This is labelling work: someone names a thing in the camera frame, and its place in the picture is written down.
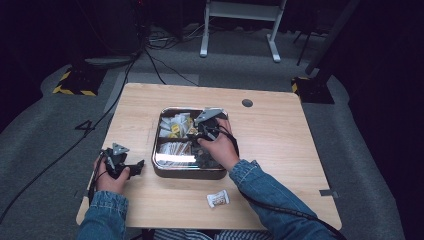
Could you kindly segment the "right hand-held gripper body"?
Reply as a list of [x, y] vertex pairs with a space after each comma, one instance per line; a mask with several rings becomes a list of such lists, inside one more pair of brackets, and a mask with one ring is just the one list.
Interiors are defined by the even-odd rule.
[[228, 119], [228, 115], [222, 108], [205, 108], [195, 119], [193, 126], [197, 130], [196, 138], [214, 141], [219, 135], [219, 123], [217, 119]]

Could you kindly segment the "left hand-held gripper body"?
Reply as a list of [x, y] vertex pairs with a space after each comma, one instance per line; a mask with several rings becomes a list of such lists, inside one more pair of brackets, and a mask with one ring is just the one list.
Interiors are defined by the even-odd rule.
[[106, 155], [106, 161], [105, 161], [106, 170], [112, 178], [117, 179], [126, 167], [128, 167], [131, 170], [131, 174], [129, 175], [129, 178], [133, 176], [132, 174], [133, 166], [125, 164], [125, 160], [126, 160], [128, 152], [129, 152], [128, 148], [117, 143], [113, 143], [111, 148], [107, 148], [104, 151]]

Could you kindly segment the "pile of yellow white packets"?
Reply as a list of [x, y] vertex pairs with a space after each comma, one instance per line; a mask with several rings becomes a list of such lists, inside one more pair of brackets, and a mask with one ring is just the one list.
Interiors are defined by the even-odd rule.
[[189, 113], [176, 114], [173, 117], [162, 117], [159, 124], [159, 136], [164, 138], [187, 138], [197, 132], [193, 118]]

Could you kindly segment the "square metal compartment tray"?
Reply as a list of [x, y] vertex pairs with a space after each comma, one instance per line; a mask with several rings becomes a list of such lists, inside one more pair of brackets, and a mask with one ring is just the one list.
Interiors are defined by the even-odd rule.
[[159, 122], [154, 141], [154, 147], [152, 152], [152, 164], [155, 173], [164, 178], [178, 178], [178, 179], [205, 179], [205, 180], [219, 180], [226, 175], [226, 170], [221, 166], [220, 169], [201, 169], [197, 164], [196, 160], [194, 163], [177, 163], [170, 161], [158, 161], [156, 154], [158, 153], [161, 144], [166, 142], [189, 142], [191, 144], [191, 152], [198, 147], [202, 147], [197, 140], [190, 140], [187, 138], [164, 138], [159, 136], [162, 117], [173, 117], [176, 114], [189, 113], [194, 119], [204, 110], [199, 108], [183, 108], [183, 107], [168, 107], [162, 110], [159, 115]]

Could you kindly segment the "person's left hand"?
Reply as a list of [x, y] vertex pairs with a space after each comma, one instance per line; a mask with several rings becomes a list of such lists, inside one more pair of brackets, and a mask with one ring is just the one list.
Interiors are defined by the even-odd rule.
[[123, 194], [124, 186], [130, 174], [130, 169], [128, 167], [121, 172], [117, 179], [114, 179], [108, 174], [104, 160], [97, 159], [94, 163], [94, 169], [97, 170], [97, 174], [95, 176], [97, 191], [108, 191], [120, 195]]

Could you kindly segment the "person's right hand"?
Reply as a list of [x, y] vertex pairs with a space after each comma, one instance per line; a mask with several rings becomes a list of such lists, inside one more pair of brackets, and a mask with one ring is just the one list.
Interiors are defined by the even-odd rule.
[[227, 171], [231, 171], [240, 161], [232, 141], [223, 133], [220, 133], [214, 141], [199, 138], [198, 143]]

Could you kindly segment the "pile of brown striped packets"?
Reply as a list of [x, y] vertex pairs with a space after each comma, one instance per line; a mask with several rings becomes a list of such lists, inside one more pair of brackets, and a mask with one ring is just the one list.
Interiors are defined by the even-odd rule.
[[160, 145], [156, 158], [158, 161], [194, 163], [191, 149], [189, 142], [166, 142]]

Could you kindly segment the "pile of dark wrapped sweets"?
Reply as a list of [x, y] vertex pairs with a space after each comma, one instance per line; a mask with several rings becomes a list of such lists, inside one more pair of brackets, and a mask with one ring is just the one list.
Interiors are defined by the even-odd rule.
[[201, 169], [220, 169], [221, 165], [204, 148], [198, 147], [193, 150], [196, 164]]

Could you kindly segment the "black tape floor mark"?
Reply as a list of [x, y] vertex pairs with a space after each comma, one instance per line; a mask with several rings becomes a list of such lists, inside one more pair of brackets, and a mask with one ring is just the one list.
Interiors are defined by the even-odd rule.
[[75, 130], [81, 130], [83, 131], [85, 134], [90, 133], [92, 130], [94, 130], [94, 125], [93, 122], [91, 120], [86, 120], [85, 122], [77, 125], [75, 127]]

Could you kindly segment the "white brown snack packet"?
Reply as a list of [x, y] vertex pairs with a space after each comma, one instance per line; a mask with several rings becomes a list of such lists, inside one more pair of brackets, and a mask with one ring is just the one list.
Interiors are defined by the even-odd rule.
[[230, 199], [226, 190], [221, 190], [214, 194], [208, 194], [206, 196], [208, 205], [211, 208], [215, 208], [216, 206], [226, 205], [230, 203]]

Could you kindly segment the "black yellow striped stand base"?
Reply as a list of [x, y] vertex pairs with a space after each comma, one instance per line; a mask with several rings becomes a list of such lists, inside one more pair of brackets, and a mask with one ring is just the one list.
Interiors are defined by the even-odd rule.
[[291, 79], [291, 87], [302, 103], [334, 103], [327, 85], [319, 83], [314, 78], [294, 77]]
[[83, 71], [69, 67], [60, 78], [53, 92], [67, 95], [97, 96], [105, 75], [105, 69], [87, 69]]

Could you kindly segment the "person's striped clothing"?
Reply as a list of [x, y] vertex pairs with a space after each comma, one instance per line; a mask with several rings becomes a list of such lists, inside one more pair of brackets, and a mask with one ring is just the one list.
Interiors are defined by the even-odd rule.
[[154, 240], [273, 240], [267, 231], [157, 229]]

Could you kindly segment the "grey flat floor plate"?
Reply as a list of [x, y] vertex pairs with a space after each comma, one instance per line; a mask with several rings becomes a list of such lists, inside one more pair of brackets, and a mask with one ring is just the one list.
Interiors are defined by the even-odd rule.
[[98, 58], [88, 58], [85, 62], [97, 68], [117, 68], [131, 63], [134, 56], [105, 56]]

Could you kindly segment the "black slanted pole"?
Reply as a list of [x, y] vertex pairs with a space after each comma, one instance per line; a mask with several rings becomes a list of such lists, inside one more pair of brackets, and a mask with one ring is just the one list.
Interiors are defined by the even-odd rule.
[[307, 75], [310, 75], [314, 71], [314, 69], [317, 68], [318, 65], [321, 63], [321, 61], [324, 59], [325, 55], [329, 52], [331, 45], [336, 40], [337, 36], [342, 31], [343, 27], [349, 21], [350, 17], [354, 13], [360, 1], [361, 0], [349, 0], [347, 5], [344, 7], [343, 11], [341, 12], [340, 16], [335, 21], [329, 35], [326, 37], [326, 39], [322, 43], [319, 50], [314, 55], [314, 57], [312, 58], [308, 66], [306, 67], [305, 73]]

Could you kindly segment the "white metal stand frame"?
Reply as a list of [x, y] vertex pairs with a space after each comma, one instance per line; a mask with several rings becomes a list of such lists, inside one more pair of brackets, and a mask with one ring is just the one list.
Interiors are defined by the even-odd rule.
[[211, 17], [258, 20], [273, 23], [272, 32], [266, 35], [266, 41], [273, 61], [275, 63], [279, 63], [281, 61], [281, 57], [275, 43], [275, 38], [283, 17], [286, 2], [287, 0], [281, 0], [278, 6], [264, 6], [206, 0], [204, 10], [204, 30], [199, 55], [203, 58], [208, 55], [209, 23]]

